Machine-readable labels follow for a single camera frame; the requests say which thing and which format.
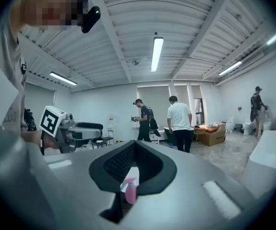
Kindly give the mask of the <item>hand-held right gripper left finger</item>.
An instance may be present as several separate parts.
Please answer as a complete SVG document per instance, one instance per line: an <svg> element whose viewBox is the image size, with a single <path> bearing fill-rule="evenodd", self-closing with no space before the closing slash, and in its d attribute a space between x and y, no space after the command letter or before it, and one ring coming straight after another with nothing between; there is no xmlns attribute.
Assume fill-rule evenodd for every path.
<svg viewBox="0 0 276 230"><path fill-rule="evenodd" d="M31 143L0 128L0 198L33 230L122 230L117 195L103 216L62 183Z"/></svg>

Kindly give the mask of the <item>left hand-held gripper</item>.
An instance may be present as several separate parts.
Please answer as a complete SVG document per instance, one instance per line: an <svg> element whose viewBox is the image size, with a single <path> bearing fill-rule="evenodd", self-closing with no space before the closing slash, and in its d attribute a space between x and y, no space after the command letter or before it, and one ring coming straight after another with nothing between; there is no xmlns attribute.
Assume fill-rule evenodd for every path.
<svg viewBox="0 0 276 230"><path fill-rule="evenodd" d="M75 141L91 140L101 137L102 124L77 122L77 127L71 114L61 111L54 106L46 106L39 124L42 131L40 151L44 154L45 134L55 140L60 153L69 153L76 150Z"/></svg>

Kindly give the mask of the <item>person's left hand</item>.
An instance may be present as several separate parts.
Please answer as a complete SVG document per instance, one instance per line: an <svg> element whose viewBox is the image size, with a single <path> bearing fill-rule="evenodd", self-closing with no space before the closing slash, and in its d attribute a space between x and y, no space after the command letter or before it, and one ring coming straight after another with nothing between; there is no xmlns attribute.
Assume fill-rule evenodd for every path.
<svg viewBox="0 0 276 230"><path fill-rule="evenodd" d="M43 141L44 141L44 148L45 149L48 149L48 148L52 148L52 149L55 149L55 150L59 149L59 146L57 145L57 143L55 141L55 138L52 137L51 135L45 133Z"/></svg>

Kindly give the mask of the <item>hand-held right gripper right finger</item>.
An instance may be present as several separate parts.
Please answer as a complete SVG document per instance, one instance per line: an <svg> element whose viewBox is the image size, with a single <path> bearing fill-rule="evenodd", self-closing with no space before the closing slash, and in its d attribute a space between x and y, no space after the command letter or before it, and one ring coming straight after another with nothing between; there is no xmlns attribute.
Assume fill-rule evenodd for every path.
<svg viewBox="0 0 276 230"><path fill-rule="evenodd" d="M190 153L151 144L177 167L172 183L156 195L139 196L123 218L130 230L255 230L272 191L255 198L238 181Z"/></svg>

